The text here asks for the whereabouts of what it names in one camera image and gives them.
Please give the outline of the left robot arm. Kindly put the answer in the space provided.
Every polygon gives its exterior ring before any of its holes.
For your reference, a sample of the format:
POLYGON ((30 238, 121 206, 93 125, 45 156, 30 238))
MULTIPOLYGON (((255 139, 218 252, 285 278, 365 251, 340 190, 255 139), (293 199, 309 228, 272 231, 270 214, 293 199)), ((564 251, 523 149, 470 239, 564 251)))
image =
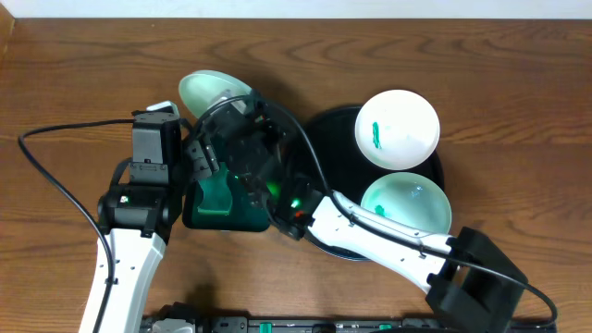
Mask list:
POLYGON ((82 332, 198 332, 198 315, 182 303, 145 318, 154 274, 179 217, 185 187, 211 175, 216 157, 208 140, 183 145, 178 134, 136 134, 133 156, 114 173, 100 199, 99 238, 82 332))

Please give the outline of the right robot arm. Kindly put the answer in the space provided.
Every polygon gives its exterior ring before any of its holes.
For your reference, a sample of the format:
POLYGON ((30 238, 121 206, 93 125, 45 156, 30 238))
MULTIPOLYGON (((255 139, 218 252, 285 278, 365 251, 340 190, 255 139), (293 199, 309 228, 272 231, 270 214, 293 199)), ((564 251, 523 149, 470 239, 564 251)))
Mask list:
POLYGON ((525 275, 483 233, 464 228, 458 236, 435 232, 412 214, 405 192, 418 192, 417 205, 430 205, 432 183, 418 180, 413 168, 435 152, 440 124, 435 108, 420 94, 406 90, 381 92, 365 102, 352 133, 363 159, 383 168, 356 203, 328 182, 327 168, 308 134, 293 114, 255 92, 214 95, 192 109, 196 129, 222 130, 227 123, 238 133, 260 122, 293 128, 318 176, 318 183, 297 192, 293 158, 281 163, 279 193, 257 180, 245 163, 230 163, 233 174, 260 196, 271 223, 297 236, 311 235, 376 262, 411 281, 426 295, 432 310, 464 332, 501 332, 510 323, 523 293, 525 275))

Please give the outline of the green sponge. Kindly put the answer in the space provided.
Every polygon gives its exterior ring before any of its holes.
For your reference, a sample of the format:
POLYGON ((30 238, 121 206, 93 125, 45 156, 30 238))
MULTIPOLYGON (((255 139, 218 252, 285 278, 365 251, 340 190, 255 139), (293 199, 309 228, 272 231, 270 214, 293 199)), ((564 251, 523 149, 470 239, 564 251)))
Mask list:
POLYGON ((228 168, 225 163, 211 177, 199 180, 203 199, 198 205, 198 212, 204 215, 227 216, 233 204, 228 186, 228 168))

